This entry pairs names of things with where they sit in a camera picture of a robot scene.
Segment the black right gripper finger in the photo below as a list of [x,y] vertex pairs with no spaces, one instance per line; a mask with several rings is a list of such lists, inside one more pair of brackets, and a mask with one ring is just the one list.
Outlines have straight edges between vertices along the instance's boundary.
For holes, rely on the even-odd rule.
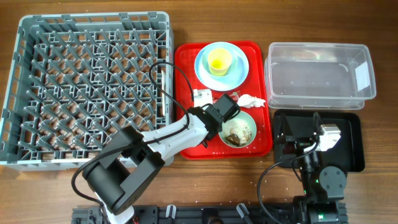
[[280,118],[280,127],[279,127],[279,131],[277,133],[276,140],[283,140],[287,134],[288,123],[287,123],[287,119],[286,119],[284,113],[281,113],[279,115],[279,118]]
[[323,120],[321,116],[319,115],[318,112],[313,113],[313,128],[314,132],[317,134],[322,133],[322,125],[323,125]]

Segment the red snack wrapper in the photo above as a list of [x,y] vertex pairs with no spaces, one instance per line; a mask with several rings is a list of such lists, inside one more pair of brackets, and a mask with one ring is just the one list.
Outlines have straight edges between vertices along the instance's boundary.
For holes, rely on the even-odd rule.
[[229,95],[235,102],[237,102],[239,100],[239,98],[241,97],[241,93],[240,91],[235,91],[233,93],[231,93]]

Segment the white tissue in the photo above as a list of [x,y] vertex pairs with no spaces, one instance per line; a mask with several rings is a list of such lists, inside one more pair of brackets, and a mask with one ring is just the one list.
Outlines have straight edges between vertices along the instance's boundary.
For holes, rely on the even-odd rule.
[[243,108],[260,108],[264,107],[265,103],[265,100],[248,94],[241,95],[237,102],[237,104]]

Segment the white plastic spoon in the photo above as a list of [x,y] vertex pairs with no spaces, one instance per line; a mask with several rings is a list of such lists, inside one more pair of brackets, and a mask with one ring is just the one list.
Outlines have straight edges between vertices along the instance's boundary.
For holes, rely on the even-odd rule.
[[161,88],[162,88],[162,115],[164,116],[164,117],[166,117],[166,99],[165,99],[165,94],[164,94],[164,91],[165,91],[165,84],[166,84],[166,82],[165,82],[165,78],[166,78],[166,74],[165,74],[165,72],[163,71],[163,70],[161,70],[161,76],[162,76],[162,80],[161,80]]

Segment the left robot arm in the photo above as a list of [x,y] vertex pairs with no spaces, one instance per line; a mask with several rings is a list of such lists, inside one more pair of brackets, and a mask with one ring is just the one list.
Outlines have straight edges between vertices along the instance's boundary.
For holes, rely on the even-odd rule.
[[178,121],[154,131],[126,127],[116,133],[102,151],[80,167],[96,194],[105,223],[127,223],[133,203],[165,165],[185,149],[206,144],[222,130],[223,123],[240,112],[227,94],[215,103],[190,107]]

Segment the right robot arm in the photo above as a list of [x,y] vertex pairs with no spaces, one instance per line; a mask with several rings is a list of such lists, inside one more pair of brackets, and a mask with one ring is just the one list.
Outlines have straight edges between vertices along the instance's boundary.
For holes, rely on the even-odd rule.
[[298,165],[295,175],[303,186],[303,196],[294,197],[295,219],[299,223],[341,223],[338,202],[344,199],[347,174],[338,165],[324,164],[322,152],[335,146],[341,138],[336,124],[325,124],[313,114],[311,136],[295,136],[285,114],[280,115],[280,131],[275,143],[282,152],[294,157],[281,163]]

